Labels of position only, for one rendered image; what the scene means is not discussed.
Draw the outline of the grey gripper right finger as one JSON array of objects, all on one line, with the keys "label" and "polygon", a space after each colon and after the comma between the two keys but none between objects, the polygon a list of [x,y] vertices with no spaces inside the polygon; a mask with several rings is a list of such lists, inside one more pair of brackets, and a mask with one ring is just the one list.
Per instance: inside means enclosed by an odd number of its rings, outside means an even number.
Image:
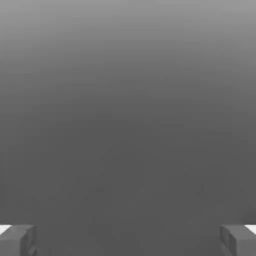
[{"label": "grey gripper right finger", "polygon": [[222,256],[256,256],[256,224],[221,225]]}]

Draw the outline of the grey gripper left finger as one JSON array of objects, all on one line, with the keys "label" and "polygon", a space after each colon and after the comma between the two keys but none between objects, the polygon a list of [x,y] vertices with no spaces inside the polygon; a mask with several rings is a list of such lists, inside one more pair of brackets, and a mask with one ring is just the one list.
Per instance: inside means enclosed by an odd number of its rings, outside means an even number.
[{"label": "grey gripper left finger", "polygon": [[37,227],[0,224],[0,256],[38,256]]}]

